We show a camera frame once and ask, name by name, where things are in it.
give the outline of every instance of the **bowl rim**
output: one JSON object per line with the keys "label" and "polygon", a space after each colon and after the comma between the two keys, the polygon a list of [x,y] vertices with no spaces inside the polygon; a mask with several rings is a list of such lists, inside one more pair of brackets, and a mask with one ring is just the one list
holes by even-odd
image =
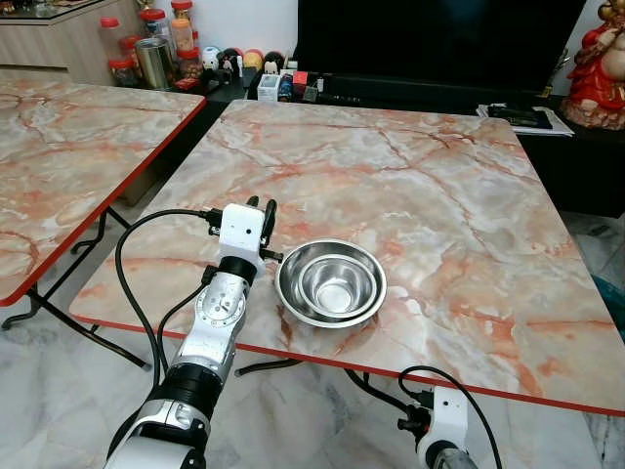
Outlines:
{"label": "bowl rim", "polygon": [[[371,307],[362,315],[357,316],[355,318],[348,319],[348,320],[341,320],[338,322],[325,322],[322,320],[313,320],[303,315],[302,313],[298,312],[295,308],[293,308],[293,306],[284,297],[284,294],[282,293],[282,289],[280,288],[280,276],[282,274],[283,266],[286,265],[286,261],[288,261],[288,259],[300,249],[306,246],[309,246],[311,244],[319,244],[321,242],[335,242],[338,244],[344,244],[362,252],[364,255],[366,255],[369,258],[369,260],[375,266],[376,270],[380,273],[381,282],[380,282],[380,285],[378,285],[378,297],[375,299]],[[387,296],[387,275],[384,272],[384,269],[382,268],[382,264],[380,264],[380,261],[378,261],[376,257],[373,254],[371,254],[369,251],[367,251],[365,248],[357,244],[354,244],[352,242],[339,239],[337,237],[323,237],[320,239],[313,239],[311,241],[307,241],[291,249],[291,251],[284,257],[284,260],[278,265],[278,268],[275,271],[275,279],[273,280],[273,284],[275,286],[275,291],[277,292],[277,295],[280,301],[286,307],[286,309],[289,310],[289,312],[291,312],[293,316],[295,316],[298,320],[301,320],[307,324],[316,325],[317,327],[323,327],[323,328],[328,328],[328,329],[340,329],[344,327],[351,327],[353,325],[357,325],[357,324],[360,324],[361,322],[368,320],[369,318],[371,318],[373,315],[375,315],[378,312],[378,310],[384,303],[384,300]]]}
{"label": "bowl rim", "polygon": [[[367,278],[369,279],[369,282],[371,283],[371,294],[369,295],[369,297],[363,303],[362,306],[356,308],[355,310],[346,312],[346,313],[331,313],[331,312],[328,312],[326,310],[319,308],[313,302],[313,300],[309,298],[309,295],[306,294],[306,290],[304,289],[304,275],[313,264],[316,264],[317,262],[325,261],[327,259],[341,259],[343,261],[354,264],[355,266],[361,268],[363,271],[366,272]],[[362,313],[366,312],[369,309],[369,307],[373,304],[373,302],[375,301],[375,298],[378,295],[378,286],[376,284],[375,277],[373,276],[371,271],[369,271],[369,269],[367,269],[364,264],[362,264],[360,261],[358,261],[354,257],[346,256],[345,254],[323,254],[319,257],[315,257],[314,259],[310,259],[310,261],[307,262],[306,265],[300,271],[300,274],[298,275],[298,278],[297,278],[297,284],[300,289],[300,294],[302,295],[302,299],[308,305],[309,308],[311,308],[320,316],[326,316],[328,318],[334,318],[334,319],[339,319],[339,320],[346,320],[349,318],[355,318],[356,316],[360,316]]]}

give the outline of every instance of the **stainless steel bowl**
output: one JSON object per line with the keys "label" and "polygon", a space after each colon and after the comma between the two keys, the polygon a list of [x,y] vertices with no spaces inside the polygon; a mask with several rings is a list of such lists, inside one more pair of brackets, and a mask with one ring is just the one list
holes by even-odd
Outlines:
{"label": "stainless steel bowl", "polygon": [[[327,269],[323,264],[316,265],[317,260],[321,262],[324,259],[328,259],[326,256],[344,256],[353,259],[368,272],[364,278],[369,278],[369,274],[373,277],[374,281],[371,285],[370,294],[373,300],[370,302],[370,306],[364,308],[358,316],[347,318],[329,317],[320,314],[305,301],[304,292],[300,290],[299,280],[301,277],[304,285],[308,283],[307,280],[304,280],[304,277],[311,276],[311,296],[309,300],[313,304],[317,303],[323,306],[322,302],[314,300],[313,290],[318,291],[325,284],[325,281],[321,281],[322,278],[331,278],[326,272],[317,272],[320,268],[323,268],[324,271]],[[310,269],[312,271],[307,276],[307,271]],[[378,260],[361,247],[341,239],[319,239],[302,244],[286,256],[275,274],[275,288],[284,306],[296,318],[319,327],[341,328],[356,325],[375,315],[384,302],[387,292],[387,280]],[[351,289],[355,291],[356,287],[351,286]]]}
{"label": "stainless steel bowl", "polygon": [[304,302],[330,318],[353,318],[373,303],[373,274],[353,257],[326,254],[312,259],[300,272],[298,287]]}

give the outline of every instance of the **red statue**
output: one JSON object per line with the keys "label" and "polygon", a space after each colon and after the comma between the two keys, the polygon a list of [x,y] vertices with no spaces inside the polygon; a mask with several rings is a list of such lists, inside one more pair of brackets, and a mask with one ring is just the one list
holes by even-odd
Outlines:
{"label": "red statue", "polygon": [[588,31],[568,78],[570,96],[562,102],[567,119],[585,127],[625,129],[625,0],[599,7],[605,23]]}

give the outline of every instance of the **television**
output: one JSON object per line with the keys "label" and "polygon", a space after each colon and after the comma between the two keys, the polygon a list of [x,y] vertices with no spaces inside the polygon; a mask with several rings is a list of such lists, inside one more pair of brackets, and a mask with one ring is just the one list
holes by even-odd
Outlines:
{"label": "television", "polygon": [[584,3],[299,0],[298,68],[350,77],[353,90],[395,83],[402,96],[414,84],[535,95]]}

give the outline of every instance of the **white tiled floor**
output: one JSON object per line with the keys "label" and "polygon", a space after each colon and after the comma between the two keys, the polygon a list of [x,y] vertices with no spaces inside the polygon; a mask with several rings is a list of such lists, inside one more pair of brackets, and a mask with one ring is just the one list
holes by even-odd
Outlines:
{"label": "white tiled floor", "polygon": [[[134,220],[159,187],[133,209]],[[563,214],[593,274],[624,288],[625,218]],[[71,298],[122,233],[112,221],[103,243],[53,298]],[[90,237],[94,227],[83,238]],[[40,282],[45,291],[71,257]],[[0,320],[25,310],[0,310]],[[101,329],[101,335],[149,358],[142,334]],[[167,341],[173,353],[178,341]],[[239,352],[234,367],[265,360]],[[110,438],[142,402],[150,374],[95,346],[45,312],[0,332],[0,461],[6,468],[98,468]],[[372,382],[408,401],[394,380]],[[625,419],[479,396],[506,468],[625,468]],[[402,417],[370,398],[337,368],[303,363],[231,376],[212,420],[211,468],[331,469],[416,467],[414,441],[396,428]],[[471,414],[468,446],[480,468],[494,467],[488,441]]]}

